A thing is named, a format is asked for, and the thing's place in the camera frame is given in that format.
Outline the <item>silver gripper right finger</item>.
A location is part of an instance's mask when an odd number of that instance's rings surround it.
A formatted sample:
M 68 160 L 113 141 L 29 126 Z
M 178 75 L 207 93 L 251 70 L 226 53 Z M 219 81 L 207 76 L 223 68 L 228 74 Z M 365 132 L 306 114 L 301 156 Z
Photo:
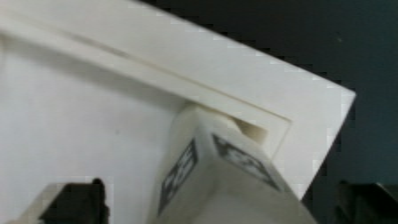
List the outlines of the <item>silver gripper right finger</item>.
M 398 184 L 340 182 L 335 224 L 398 224 Z

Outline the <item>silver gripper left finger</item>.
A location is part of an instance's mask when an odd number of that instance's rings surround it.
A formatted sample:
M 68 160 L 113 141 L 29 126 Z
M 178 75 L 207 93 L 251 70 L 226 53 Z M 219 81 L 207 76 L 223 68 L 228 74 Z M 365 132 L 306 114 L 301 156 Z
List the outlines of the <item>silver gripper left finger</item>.
M 11 224 L 111 224 L 102 179 L 49 186 Z

